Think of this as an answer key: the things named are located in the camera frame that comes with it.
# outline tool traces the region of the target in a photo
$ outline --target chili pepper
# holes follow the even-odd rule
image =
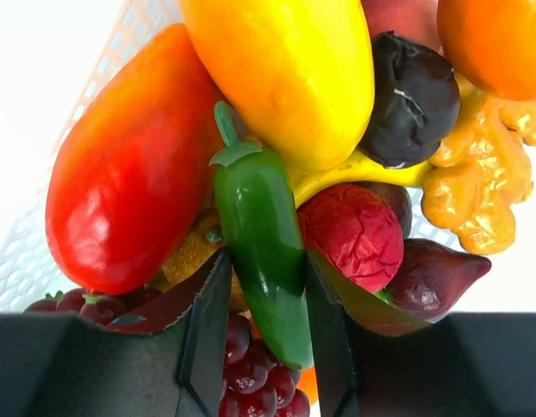
[[[304,292],[306,261],[293,191],[281,157],[257,142],[238,142],[225,102],[215,120],[226,148],[210,164],[225,242],[250,314],[287,367],[314,364]]]

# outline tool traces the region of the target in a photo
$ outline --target red fruit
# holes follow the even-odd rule
[[[251,339],[252,325],[250,321],[240,314],[230,314],[223,366],[228,367],[242,359],[247,353]]]
[[[256,393],[238,395],[239,417],[273,417],[277,411],[277,393],[271,384],[266,384]]]
[[[94,323],[107,326],[125,313],[127,313],[127,308],[122,302],[109,295],[100,295],[95,302],[87,301],[79,315]]]
[[[264,362],[254,354],[245,355],[240,361],[225,369],[228,385],[238,394],[252,394],[268,380]]]
[[[268,383],[277,393],[277,408],[288,406],[294,397],[294,381],[291,373],[284,367],[277,367],[268,375]]]
[[[403,260],[395,214],[375,193],[353,184],[324,189],[298,209],[304,246],[317,249],[350,281],[383,289]]]
[[[294,392],[291,403],[275,412],[275,417],[308,417],[310,415],[310,403],[308,397],[300,389]]]
[[[279,361],[269,351],[269,347],[262,339],[254,339],[248,347],[247,355],[253,355],[259,361],[261,361],[264,367],[270,372],[277,366]]]
[[[239,417],[239,402],[230,389],[225,393],[219,405],[219,417]]]
[[[57,308],[57,300],[55,298],[45,298],[43,300],[34,301],[24,310],[24,312],[25,313],[29,311],[49,312],[49,311],[56,311],[56,308]]]
[[[492,262],[428,239],[406,239],[405,258],[385,289],[396,307],[424,320],[443,317]]]
[[[223,377],[223,380],[222,380],[222,398],[221,398],[221,400],[223,400],[223,397],[225,396],[226,393],[227,393],[227,380],[225,379],[225,377]]]
[[[45,207],[50,252],[72,281],[119,295],[162,267],[211,194],[220,100],[175,23],[86,108],[59,149]]]
[[[440,48],[438,0],[361,0],[370,32],[375,37],[393,30],[433,50]]]
[[[86,290],[84,288],[74,288],[67,291],[57,303],[57,311],[74,311],[78,313],[83,305],[86,304],[86,300],[83,297],[85,294]]]
[[[291,378],[293,378],[294,385],[297,386],[301,380],[302,372],[297,371],[296,369],[288,369],[287,372],[291,375]]]

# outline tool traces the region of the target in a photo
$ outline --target jalapeno stem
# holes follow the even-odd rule
[[[231,147],[239,143],[229,106],[225,102],[217,102],[214,106],[215,123],[219,129],[225,146]]]
[[[223,101],[217,102],[214,106],[214,117],[217,129],[225,143],[225,148],[214,155],[209,162],[210,165],[219,163],[224,167],[228,167],[246,155],[261,152],[259,143],[250,141],[239,142],[228,104]]]

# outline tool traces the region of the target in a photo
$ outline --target dark fruit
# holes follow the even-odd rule
[[[277,393],[275,388],[266,383],[256,393],[238,395],[239,417],[273,417],[277,410]]]
[[[221,397],[221,400],[223,400],[223,397],[225,396],[225,393],[227,392],[227,380],[225,379],[225,377],[223,377],[223,380],[222,380],[222,397]]]
[[[30,304],[24,312],[29,311],[56,311],[57,308],[57,300],[55,298],[45,298],[42,300],[34,301],[32,304]]]
[[[297,371],[296,369],[289,369],[288,372],[291,375],[291,378],[293,378],[294,384],[298,385],[298,383],[301,381],[301,371]]]
[[[79,315],[97,324],[107,326],[117,317],[127,313],[127,308],[115,297],[99,295],[95,300],[87,298]]]
[[[384,32],[372,40],[374,110],[359,148],[386,168],[427,160],[453,128],[460,91],[443,56]]]
[[[228,385],[238,394],[252,394],[268,380],[268,370],[262,360],[247,354],[225,370]]]
[[[252,335],[252,325],[246,317],[239,314],[229,315],[224,367],[228,367],[244,357]]]
[[[277,359],[269,351],[269,347],[262,339],[254,339],[248,347],[247,354],[253,355],[260,360],[264,367],[270,372],[279,363]]]
[[[310,402],[300,389],[294,392],[291,403],[275,412],[275,417],[308,417],[310,415]]]
[[[406,239],[397,275],[385,289],[396,307],[424,320],[443,317],[492,262],[461,253],[428,239]]]
[[[277,408],[288,406],[294,397],[293,377],[284,367],[277,367],[268,375],[268,382],[277,393]]]
[[[74,288],[67,291],[57,303],[57,311],[74,311],[78,313],[83,305],[86,304],[86,300],[83,297],[85,294],[86,290],[84,288]]]
[[[395,217],[397,217],[403,232],[403,238],[407,239],[413,225],[413,205],[407,189],[401,187],[401,185],[386,184],[384,182],[362,181],[354,182],[354,184],[364,189],[369,189],[387,203],[395,213]]]
[[[219,417],[239,417],[239,401],[233,391],[227,391],[219,405]]]

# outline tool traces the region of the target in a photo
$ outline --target orange fruit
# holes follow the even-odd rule
[[[476,87],[536,100],[536,0],[440,0],[447,58]]]

